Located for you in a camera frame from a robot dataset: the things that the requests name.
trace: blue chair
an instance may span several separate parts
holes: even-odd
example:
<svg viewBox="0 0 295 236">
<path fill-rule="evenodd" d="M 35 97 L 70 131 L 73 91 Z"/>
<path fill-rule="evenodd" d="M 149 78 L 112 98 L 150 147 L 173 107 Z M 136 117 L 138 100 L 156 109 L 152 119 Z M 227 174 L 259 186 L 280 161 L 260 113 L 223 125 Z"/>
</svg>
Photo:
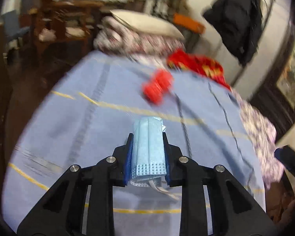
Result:
<svg viewBox="0 0 295 236">
<path fill-rule="evenodd" d="M 19 37 L 23 37 L 23 35 L 28 33 L 30 30 L 30 27 L 20 28 L 18 15 L 15 10 L 3 14 L 2 19 L 7 42 L 11 42 L 13 40 L 18 41 Z"/>
</svg>

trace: beige pillow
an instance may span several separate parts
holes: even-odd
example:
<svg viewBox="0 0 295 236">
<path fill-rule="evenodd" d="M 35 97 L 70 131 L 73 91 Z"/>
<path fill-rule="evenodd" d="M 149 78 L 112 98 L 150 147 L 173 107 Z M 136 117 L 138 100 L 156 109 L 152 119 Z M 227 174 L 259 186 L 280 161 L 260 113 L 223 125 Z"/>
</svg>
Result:
<svg viewBox="0 0 295 236">
<path fill-rule="evenodd" d="M 135 11 L 111 10 L 111 13 L 117 21 L 133 31 L 184 39 L 182 33 L 166 20 Z"/>
</svg>

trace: metal bolt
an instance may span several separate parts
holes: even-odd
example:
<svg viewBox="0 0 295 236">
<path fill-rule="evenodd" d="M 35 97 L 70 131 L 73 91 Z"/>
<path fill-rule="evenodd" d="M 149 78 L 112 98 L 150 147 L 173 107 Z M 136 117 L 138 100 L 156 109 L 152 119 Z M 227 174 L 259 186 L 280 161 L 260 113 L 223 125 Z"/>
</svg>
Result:
<svg viewBox="0 0 295 236">
<path fill-rule="evenodd" d="M 107 157 L 106 161 L 109 163 L 113 163 L 116 161 L 116 158 L 114 156 L 109 156 L 109 157 Z"/>
<path fill-rule="evenodd" d="M 78 165 L 72 165 L 72 166 L 70 167 L 70 170 L 71 170 L 72 172 L 76 172 L 76 171 L 79 170 L 79 166 L 78 166 Z"/>
<path fill-rule="evenodd" d="M 179 158 L 179 161 L 180 161 L 181 163 L 187 163 L 188 160 L 189 160 L 189 159 L 188 159 L 186 156 L 181 156 L 181 157 Z"/>
<path fill-rule="evenodd" d="M 224 172 L 225 171 L 225 168 L 222 165 L 217 165 L 215 167 L 215 169 L 216 169 L 217 172 Z"/>
</svg>

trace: hanging jacket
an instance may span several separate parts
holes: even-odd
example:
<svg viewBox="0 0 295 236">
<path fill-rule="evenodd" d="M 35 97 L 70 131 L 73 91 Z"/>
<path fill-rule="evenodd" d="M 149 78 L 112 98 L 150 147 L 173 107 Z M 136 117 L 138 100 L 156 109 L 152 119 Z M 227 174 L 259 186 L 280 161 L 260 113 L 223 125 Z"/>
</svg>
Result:
<svg viewBox="0 0 295 236">
<path fill-rule="evenodd" d="M 251 61 L 262 33 L 260 0 L 217 0 L 203 17 L 242 66 Z"/>
</svg>

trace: face mask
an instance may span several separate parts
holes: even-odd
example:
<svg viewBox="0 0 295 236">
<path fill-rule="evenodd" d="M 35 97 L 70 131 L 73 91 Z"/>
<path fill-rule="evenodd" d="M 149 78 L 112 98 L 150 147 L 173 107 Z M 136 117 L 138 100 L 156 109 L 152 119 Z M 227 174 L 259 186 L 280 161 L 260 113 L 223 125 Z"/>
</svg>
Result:
<svg viewBox="0 0 295 236">
<path fill-rule="evenodd" d="M 149 187 L 149 180 L 153 180 L 159 186 L 161 177 L 166 175 L 164 130 L 159 117 L 144 117 L 134 123 L 131 184 Z"/>
</svg>

